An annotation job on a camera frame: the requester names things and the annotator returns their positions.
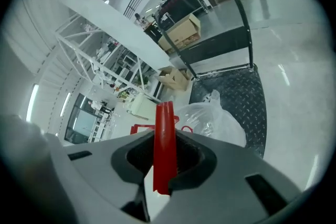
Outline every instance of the metal floor plate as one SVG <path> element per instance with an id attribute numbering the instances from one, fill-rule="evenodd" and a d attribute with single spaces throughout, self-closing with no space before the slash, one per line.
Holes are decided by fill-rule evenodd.
<path id="1" fill-rule="evenodd" d="M 264 156 L 267 133 L 267 113 L 264 91 L 257 66 L 208 74 L 194 80 L 190 104 L 217 90 L 220 104 L 239 122 L 246 133 L 246 147 Z"/>

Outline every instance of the white metal truss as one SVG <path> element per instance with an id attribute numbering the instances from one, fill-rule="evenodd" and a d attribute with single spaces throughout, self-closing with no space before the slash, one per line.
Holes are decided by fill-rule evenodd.
<path id="1" fill-rule="evenodd" d="M 77 16 L 76 14 L 73 15 L 67 22 L 64 22 L 63 25 L 61 25 L 58 28 L 58 30 L 54 33 L 55 37 L 58 41 L 59 46 L 61 47 L 62 51 L 66 55 L 67 59 L 72 64 L 73 68 L 78 72 L 78 75 L 80 75 L 84 79 L 89 80 L 91 83 L 93 83 L 97 86 L 101 86 L 103 89 L 104 89 L 105 81 L 108 82 L 108 81 L 112 81 L 114 79 L 115 82 L 120 81 L 120 82 L 126 84 L 126 86 L 123 87 L 122 89 L 120 89 L 118 91 L 118 93 L 121 93 L 121 92 L 131 88 L 131 89 L 134 89 L 136 92 L 143 92 L 150 99 L 153 99 L 157 102 L 161 102 L 157 97 L 149 94 L 145 89 L 144 82 L 143 82 L 142 70 L 141 70 L 142 60 L 139 57 L 137 57 L 137 63 L 136 63 L 137 67 L 136 67 L 130 81 L 128 81 L 125 78 L 123 78 L 122 76 L 120 76 L 120 75 L 116 74 L 115 72 L 113 72 L 112 70 L 108 69 L 106 66 L 102 65 L 100 62 L 98 62 L 96 60 L 95 57 L 89 56 L 88 54 L 86 54 L 82 50 L 82 47 L 84 47 L 83 45 L 85 44 L 85 42 L 94 33 L 103 32 L 101 29 L 95 27 L 93 30 L 90 30 L 90 31 L 75 33 L 75 34 L 72 34 L 72 35 L 68 35 L 66 37 L 62 36 L 61 33 L 67 27 L 69 27 L 73 22 L 75 22 L 79 17 L 81 17 L 81 16 L 79 16 L 79 15 Z M 80 44 L 76 44 L 75 42 L 72 42 L 71 40 L 68 40 L 68 38 L 74 38 L 74 37 L 79 37 L 79 36 L 83 36 L 83 35 L 87 35 L 87 37 Z M 76 64 L 72 61 L 71 57 L 69 56 L 69 51 L 66 50 L 65 46 L 74 51 L 74 53 L 76 55 L 76 58 L 77 58 L 77 63 L 79 63 L 81 68 L 76 67 Z M 95 80 L 92 80 L 90 78 L 90 76 L 88 74 L 88 70 L 85 66 L 85 63 L 83 62 L 84 60 L 90 62 L 93 73 L 96 76 L 99 77 L 99 83 L 95 82 Z M 134 77 L 136 76 L 136 74 L 138 72 L 139 72 L 139 76 L 140 76 L 140 80 L 141 80 L 141 88 L 132 83 L 132 80 L 134 79 Z"/>

